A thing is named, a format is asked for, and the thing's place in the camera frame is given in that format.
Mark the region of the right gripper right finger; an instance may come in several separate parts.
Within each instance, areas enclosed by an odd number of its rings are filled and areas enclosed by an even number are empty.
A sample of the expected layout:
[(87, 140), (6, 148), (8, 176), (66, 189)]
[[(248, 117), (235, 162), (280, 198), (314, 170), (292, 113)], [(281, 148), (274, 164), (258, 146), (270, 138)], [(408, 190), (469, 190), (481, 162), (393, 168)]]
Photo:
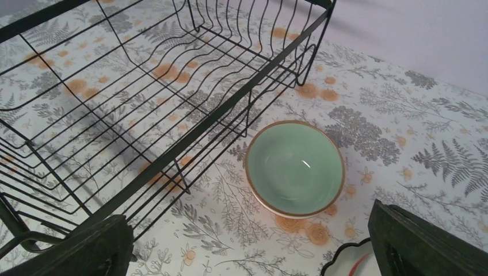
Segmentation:
[(375, 200), (368, 230), (381, 275), (487, 275), (487, 252)]

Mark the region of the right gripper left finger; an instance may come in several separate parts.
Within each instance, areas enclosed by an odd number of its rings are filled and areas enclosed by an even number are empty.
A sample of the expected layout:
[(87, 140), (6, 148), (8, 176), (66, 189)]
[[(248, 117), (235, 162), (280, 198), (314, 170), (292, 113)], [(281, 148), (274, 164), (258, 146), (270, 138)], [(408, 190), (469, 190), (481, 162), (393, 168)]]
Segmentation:
[(1, 247), (1, 258), (28, 240), (52, 246), (1, 275), (126, 275), (134, 230), (124, 215), (116, 214), (67, 239), (28, 231)]

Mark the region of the white cylindrical bowl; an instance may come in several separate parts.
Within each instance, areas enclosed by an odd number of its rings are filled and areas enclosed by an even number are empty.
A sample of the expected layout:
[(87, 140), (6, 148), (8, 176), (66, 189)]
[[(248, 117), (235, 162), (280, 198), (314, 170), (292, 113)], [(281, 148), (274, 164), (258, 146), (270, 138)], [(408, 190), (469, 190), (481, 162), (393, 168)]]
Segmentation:
[(321, 270), (322, 276), (380, 276), (371, 239), (359, 243), (345, 243)]

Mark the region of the mint green bowl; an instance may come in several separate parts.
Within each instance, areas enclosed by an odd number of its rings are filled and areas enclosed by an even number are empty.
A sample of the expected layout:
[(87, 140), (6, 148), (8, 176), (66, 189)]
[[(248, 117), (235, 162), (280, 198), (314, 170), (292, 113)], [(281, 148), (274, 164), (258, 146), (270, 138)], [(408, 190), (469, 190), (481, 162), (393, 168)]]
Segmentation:
[(262, 128), (247, 148), (244, 168), (256, 200), (291, 219), (325, 211), (338, 199), (346, 178), (343, 156), (331, 138), (298, 120)]

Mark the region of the black wire dish rack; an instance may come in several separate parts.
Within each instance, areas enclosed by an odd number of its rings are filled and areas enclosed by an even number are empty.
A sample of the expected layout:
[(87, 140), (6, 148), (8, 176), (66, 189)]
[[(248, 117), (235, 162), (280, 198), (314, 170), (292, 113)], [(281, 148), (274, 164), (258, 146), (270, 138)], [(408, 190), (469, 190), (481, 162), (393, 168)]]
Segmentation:
[(268, 236), (224, 156), (304, 90), (334, 1), (42, 1), (1, 21), (5, 252), (113, 214), (140, 239), (169, 210), (225, 255)]

